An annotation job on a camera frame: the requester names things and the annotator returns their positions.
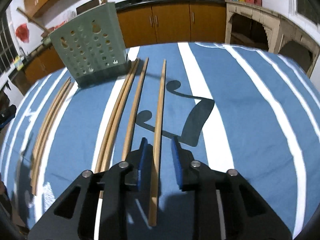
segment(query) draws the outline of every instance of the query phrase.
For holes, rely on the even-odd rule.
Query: table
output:
[[[210,168],[237,169],[297,235],[320,202],[319,93],[290,59],[241,46],[209,43],[131,48],[131,60],[149,57],[132,149],[153,144],[163,60],[167,60],[158,226],[146,224],[139,200],[128,206],[129,239],[191,239],[193,195],[179,191],[170,137]],[[38,196],[30,193],[32,148],[42,120],[69,73],[39,80],[10,123],[0,156],[4,182],[29,227],[68,185],[95,167],[105,128],[124,78],[87,88],[74,85],[49,135]],[[121,161],[139,75],[134,79],[111,164]]]

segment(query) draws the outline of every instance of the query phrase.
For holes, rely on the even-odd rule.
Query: chopstick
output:
[[[128,123],[128,127],[127,127],[127,133],[125,135],[124,146],[123,146],[123,150],[122,150],[122,160],[123,161],[127,157],[128,152],[131,151],[132,135],[133,135],[133,130],[134,130],[134,126],[135,126],[135,120],[136,120],[136,116],[137,116],[138,106],[139,106],[139,102],[140,102],[142,86],[143,86],[144,78],[146,76],[146,71],[147,71],[147,67],[148,67],[148,61],[149,61],[149,58],[147,57],[144,62],[144,65],[143,65],[143,68],[142,68],[142,71],[140,74],[140,78],[139,78],[139,83],[138,83],[137,90],[136,90],[136,94],[133,99],[132,108],[131,108],[130,117],[129,117],[129,123]]]
[[[161,131],[163,121],[163,108],[164,108],[164,90],[165,90],[165,73],[166,73],[166,60],[163,62],[162,73],[160,79],[160,89],[158,97],[157,115],[155,134],[153,140],[153,164],[151,167],[151,184],[150,184],[150,202],[149,202],[149,226],[157,225],[157,208],[158,208],[158,185],[159,185],[159,167],[160,167],[160,154],[161,154]]]

